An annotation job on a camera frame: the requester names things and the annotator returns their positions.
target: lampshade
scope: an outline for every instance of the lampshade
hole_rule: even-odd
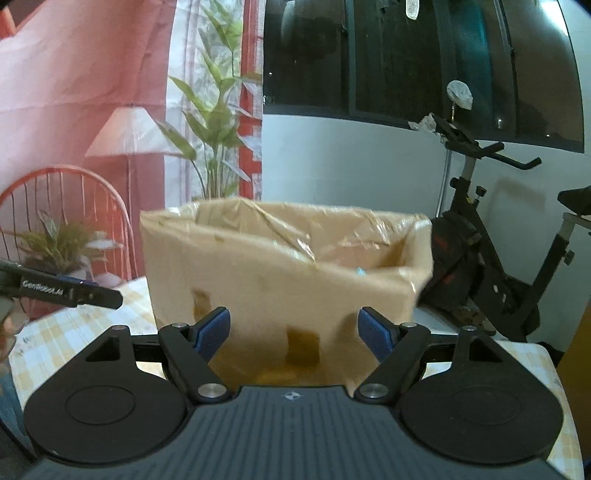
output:
[[[166,138],[145,108],[117,107],[88,150],[87,157],[182,152]]]

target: plastic bag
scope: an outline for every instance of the plastic bag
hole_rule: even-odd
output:
[[[406,14],[411,20],[418,18],[419,0],[406,0]]]
[[[447,84],[447,96],[464,110],[472,110],[472,92],[468,85],[459,80],[452,80]]]
[[[427,116],[423,117],[423,119],[419,123],[409,122],[408,126],[416,130],[417,132],[425,132],[427,134],[435,133],[435,129],[437,128],[437,124],[433,119],[433,114],[430,113]]]

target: cardboard box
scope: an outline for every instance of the cardboard box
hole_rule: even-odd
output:
[[[357,313],[411,321],[433,268],[430,232],[423,215],[239,198],[141,216],[157,326],[227,307],[230,337],[210,366],[231,388],[354,391],[377,365]]]

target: white wall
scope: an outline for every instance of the white wall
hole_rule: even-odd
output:
[[[591,17],[560,0],[569,27],[591,125]],[[591,129],[586,150],[591,151]],[[433,135],[326,118],[265,115],[264,200],[356,205],[433,216],[443,175],[444,147]],[[510,275],[532,281],[561,224],[558,192],[591,184],[591,155],[507,144],[508,156],[543,164],[521,172],[498,162],[478,164],[474,182],[487,188],[480,215]],[[452,176],[462,159],[454,155]],[[448,199],[453,191],[448,190]],[[540,303],[542,326],[530,337],[565,350],[591,294],[591,238],[577,228],[576,256],[562,264]]]

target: bike handlebar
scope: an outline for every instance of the bike handlebar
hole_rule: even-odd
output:
[[[506,163],[507,165],[510,165],[511,167],[515,167],[518,168],[519,170],[531,170],[534,167],[537,167],[538,165],[541,165],[542,163],[542,159],[540,157],[534,158],[532,161],[528,162],[528,163],[521,163],[518,162],[517,160],[513,160],[512,158],[506,157],[504,155],[500,155],[498,153],[492,153],[490,155],[487,155],[487,157],[493,158],[494,160],[498,160],[500,162]]]
[[[502,142],[497,142],[487,147],[481,147],[461,125],[455,122],[450,123],[437,115],[433,115],[433,119],[437,124],[436,131],[447,139],[446,148],[448,150],[453,150],[454,152],[472,158],[493,158],[494,160],[503,162],[511,167],[518,168],[519,170],[531,170],[542,163],[540,157],[537,157],[528,163],[521,163],[512,158],[500,155],[498,152],[505,148],[505,145]]]

